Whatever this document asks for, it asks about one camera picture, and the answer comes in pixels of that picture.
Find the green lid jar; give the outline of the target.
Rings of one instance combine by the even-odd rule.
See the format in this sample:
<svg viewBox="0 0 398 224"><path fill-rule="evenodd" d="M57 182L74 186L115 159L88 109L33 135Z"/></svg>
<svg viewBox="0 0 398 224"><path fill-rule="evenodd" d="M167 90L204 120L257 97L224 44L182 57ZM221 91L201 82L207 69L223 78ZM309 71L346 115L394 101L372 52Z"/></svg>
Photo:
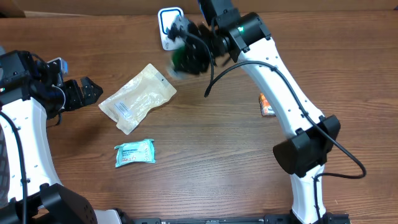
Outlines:
<svg viewBox="0 0 398 224"><path fill-rule="evenodd" d="M185 47L180 47L173 51L170 58L169 66L167 67L167 73L176 80L185 80L188 78L188 73L184 69L184 56Z"/></svg>

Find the beige pouch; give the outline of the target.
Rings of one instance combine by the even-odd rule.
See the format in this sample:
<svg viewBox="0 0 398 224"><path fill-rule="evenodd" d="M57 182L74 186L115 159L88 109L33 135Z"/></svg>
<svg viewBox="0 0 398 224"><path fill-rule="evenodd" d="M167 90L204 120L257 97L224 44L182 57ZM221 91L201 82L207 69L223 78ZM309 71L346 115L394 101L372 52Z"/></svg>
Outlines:
<svg viewBox="0 0 398 224"><path fill-rule="evenodd" d="M148 64L115 94L101 102L99 108L128 135L149 111L170 101L176 92L169 81L152 64Z"/></svg>

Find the light blue wipes pack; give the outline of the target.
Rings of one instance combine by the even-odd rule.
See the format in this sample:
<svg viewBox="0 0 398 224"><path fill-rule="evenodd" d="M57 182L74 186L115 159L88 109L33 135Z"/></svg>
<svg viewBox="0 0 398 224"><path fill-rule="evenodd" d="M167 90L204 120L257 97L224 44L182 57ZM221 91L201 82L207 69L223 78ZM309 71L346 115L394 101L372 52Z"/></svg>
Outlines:
<svg viewBox="0 0 398 224"><path fill-rule="evenodd" d="M115 146L114 149L117 150L115 168L133 162L156 163L153 139L124 143Z"/></svg>

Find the orange tissue pack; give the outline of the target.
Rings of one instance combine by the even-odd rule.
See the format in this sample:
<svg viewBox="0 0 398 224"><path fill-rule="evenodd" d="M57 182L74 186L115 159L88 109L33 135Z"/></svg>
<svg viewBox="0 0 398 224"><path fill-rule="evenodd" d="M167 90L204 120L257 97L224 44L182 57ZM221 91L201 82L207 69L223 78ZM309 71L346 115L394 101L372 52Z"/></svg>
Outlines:
<svg viewBox="0 0 398 224"><path fill-rule="evenodd" d="M275 112L263 93L259 95L259 105L262 116L275 116Z"/></svg>

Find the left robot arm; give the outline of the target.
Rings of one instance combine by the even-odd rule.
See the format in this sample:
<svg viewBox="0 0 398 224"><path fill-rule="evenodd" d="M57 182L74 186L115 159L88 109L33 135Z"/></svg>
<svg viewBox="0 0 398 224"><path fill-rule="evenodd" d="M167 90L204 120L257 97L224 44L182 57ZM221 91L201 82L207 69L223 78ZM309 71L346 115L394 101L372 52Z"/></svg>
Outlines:
<svg viewBox="0 0 398 224"><path fill-rule="evenodd" d="M65 80L62 58L25 50L1 52L1 185L8 188L2 223L129 223L118 208L94 209L64 187L55 171L47 121L92 105L103 89L88 77Z"/></svg>

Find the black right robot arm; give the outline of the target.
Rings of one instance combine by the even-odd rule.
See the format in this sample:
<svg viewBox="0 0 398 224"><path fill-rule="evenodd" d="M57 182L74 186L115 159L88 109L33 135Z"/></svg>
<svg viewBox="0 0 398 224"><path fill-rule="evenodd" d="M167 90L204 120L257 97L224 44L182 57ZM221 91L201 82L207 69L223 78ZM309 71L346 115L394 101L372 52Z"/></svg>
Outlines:
<svg viewBox="0 0 398 224"><path fill-rule="evenodd" d="M284 65L270 30L255 12L241 15L231 1L200 1L206 24L196 25L181 12L159 12L167 40L181 42L172 56L176 74L212 72L217 57L229 55L270 103L285 135L273 153L292 184L293 204L283 215L268 214L261 223L348 223L323 204L322 174L340 122L325 116L303 93Z"/></svg>

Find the white barcode scanner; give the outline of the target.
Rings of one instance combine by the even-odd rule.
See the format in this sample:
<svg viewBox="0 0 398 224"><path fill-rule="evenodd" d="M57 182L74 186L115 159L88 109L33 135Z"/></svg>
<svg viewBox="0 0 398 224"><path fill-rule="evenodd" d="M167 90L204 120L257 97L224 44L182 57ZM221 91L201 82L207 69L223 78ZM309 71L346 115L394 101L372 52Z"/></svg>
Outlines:
<svg viewBox="0 0 398 224"><path fill-rule="evenodd" d="M184 45L182 39L171 40L167 35L167 31L171 28L177 16L183 16L183 10L179 7L166 7L160 9L157 14L160 40L162 48L166 51L176 50Z"/></svg>

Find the grey plastic mesh basket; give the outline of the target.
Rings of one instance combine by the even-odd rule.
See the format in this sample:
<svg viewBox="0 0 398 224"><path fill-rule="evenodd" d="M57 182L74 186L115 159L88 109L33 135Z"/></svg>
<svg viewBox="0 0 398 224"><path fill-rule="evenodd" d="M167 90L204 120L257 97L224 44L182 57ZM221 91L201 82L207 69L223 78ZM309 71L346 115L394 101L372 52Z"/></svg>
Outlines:
<svg viewBox="0 0 398 224"><path fill-rule="evenodd" d="M7 148L4 133L1 129L0 135L0 207L3 208L8 203L9 191L9 164L7 158Z"/></svg>

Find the brown cardboard backdrop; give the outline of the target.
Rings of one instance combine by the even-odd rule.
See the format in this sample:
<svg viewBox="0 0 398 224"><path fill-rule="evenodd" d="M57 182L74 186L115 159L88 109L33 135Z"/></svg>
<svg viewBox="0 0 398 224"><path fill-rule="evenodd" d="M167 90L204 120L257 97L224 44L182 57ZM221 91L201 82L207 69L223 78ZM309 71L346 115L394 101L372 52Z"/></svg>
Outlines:
<svg viewBox="0 0 398 224"><path fill-rule="evenodd" d="M397 0L233 0L240 12L378 11L391 10ZM1 13L74 15L146 15L164 7L180 7L187 14L200 12L196 0L1 0Z"/></svg>

